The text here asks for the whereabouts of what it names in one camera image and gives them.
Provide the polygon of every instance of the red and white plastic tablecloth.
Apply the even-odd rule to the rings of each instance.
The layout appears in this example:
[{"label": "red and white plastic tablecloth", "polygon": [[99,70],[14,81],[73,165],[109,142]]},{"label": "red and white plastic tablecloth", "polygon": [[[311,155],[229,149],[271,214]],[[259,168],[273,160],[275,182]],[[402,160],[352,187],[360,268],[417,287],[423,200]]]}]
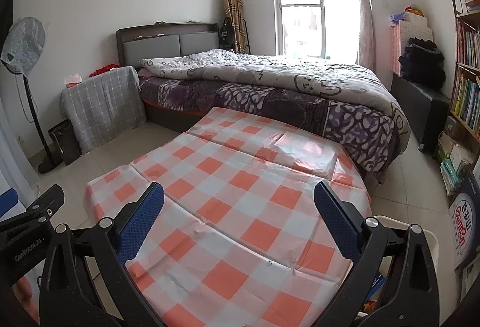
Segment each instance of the red and white plastic tablecloth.
[{"label": "red and white plastic tablecloth", "polygon": [[92,222],[151,182],[165,205],[126,267],[170,327],[309,326],[350,261],[319,216],[315,185],[370,215],[341,145],[293,126],[214,108],[188,132],[88,183]]}]

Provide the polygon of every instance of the silver bolt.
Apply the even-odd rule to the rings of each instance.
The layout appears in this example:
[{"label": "silver bolt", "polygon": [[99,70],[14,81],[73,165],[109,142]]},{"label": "silver bolt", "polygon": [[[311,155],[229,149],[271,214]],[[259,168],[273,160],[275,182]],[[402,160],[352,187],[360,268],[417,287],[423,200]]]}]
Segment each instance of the silver bolt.
[{"label": "silver bolt", "polygon": [[412,225],[412,231],[415,232],[415,233],[422,233],[422,228],[421,228],[420,225],[414,224],[414,225]]},{"label": "silver bolt", "polygon": [[372,228],[375,228],[376,226],[378,226],[378,220],[373,217],[367,218],[365,222],[367,223],[368,226],[371,226]]},{"label": "silver bolt", "polygon": [[105,217],[105,218],[102,218],[100,220],[100,226],[102,228],[108,228],[109,226],[111,226],[113,224],[113,221],[111,218],[108,218],[108,217]]},{"label": "silver bolt", "polygon": [[67,226],[65,224],[59,224],[55,230],[57,233],[64,233],[67,230]]}]

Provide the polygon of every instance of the black leather bench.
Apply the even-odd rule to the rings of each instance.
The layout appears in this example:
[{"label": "black leather bench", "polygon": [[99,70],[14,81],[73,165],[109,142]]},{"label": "black leather bench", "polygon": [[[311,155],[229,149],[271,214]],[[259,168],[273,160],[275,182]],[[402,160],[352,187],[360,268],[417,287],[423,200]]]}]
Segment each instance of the black leather bench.
[{"label": "black leather bench", "polygon": [[433,151],[445,126],[450,99],[441,92],[393,75],[392,95],[397,99],[418,138],[420,151]]}]

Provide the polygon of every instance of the window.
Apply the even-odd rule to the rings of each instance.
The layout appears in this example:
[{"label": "window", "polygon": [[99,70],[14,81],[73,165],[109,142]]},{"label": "window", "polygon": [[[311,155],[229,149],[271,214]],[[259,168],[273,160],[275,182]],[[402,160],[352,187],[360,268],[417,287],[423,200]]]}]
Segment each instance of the window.
[{"label": "window", "polygon": [[275,0],[279,54],[354,64],[360,0]]}]

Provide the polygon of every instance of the gray cushioned headboard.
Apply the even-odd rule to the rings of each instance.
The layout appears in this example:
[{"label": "gray cushioned headboard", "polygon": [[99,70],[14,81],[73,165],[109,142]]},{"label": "gray cushioned headboard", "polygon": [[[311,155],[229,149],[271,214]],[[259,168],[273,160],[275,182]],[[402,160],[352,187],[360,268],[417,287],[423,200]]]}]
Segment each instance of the gray cushioned headboard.
[{"label": "gray cushioned headboard", "polygon": [[180,34],[180,52],[182,56],[218,49],[218,34],[212,32]]},{"label": "gray cushioned headboard", "polygon": [[125,64],[140,67],[142,59],[156,59],[180,56],[180,39],[178,34],[158,36],[126,42],[123,45]]}]

